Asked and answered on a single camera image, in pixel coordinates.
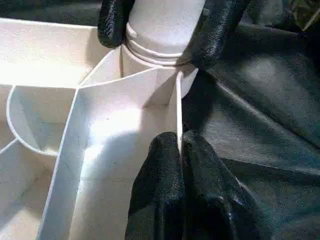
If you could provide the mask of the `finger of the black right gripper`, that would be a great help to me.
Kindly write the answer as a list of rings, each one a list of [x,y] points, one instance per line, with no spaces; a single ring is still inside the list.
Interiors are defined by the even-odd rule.
[[[249,0],[206,0],[190,41],[190,62],[208,70],[221,57],[238,26]]]
[[[97,24],[99,42],[110,49],[120,46],[135,0],[103,0]]]

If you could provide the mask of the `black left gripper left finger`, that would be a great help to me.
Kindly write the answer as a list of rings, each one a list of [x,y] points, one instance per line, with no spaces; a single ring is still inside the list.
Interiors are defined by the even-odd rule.
[[[150,143],[133,182],[127,216],[127,240],[183,238],[185,185],[174,132],[163,132]]]

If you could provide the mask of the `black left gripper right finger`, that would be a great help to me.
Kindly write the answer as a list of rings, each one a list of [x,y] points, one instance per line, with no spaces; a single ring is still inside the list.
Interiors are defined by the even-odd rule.
[[[198,133],[182,137],[187,240],[270,240],[267,217]]]

